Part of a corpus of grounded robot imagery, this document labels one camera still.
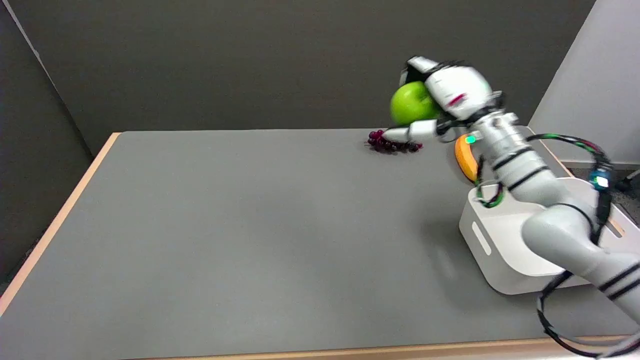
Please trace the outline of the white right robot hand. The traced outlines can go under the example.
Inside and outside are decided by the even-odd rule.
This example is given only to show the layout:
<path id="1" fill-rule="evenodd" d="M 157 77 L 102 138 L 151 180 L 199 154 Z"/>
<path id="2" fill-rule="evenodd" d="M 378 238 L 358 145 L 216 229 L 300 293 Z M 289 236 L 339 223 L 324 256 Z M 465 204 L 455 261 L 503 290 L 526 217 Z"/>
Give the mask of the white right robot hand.
<path id="1" fill-rule="evenodd" d="M 461 61 L 436 62 L 414 55 L 407 59 L 400 80 L 403 87 L 417 84 L 417 95 L 427 96 L 432 109 L 415 111 L 405 124 L 385 130 L 381 136 L 386 141 L 425 142 L 505 109 L 503 92 L 494 91 L 475 68 Z"/>

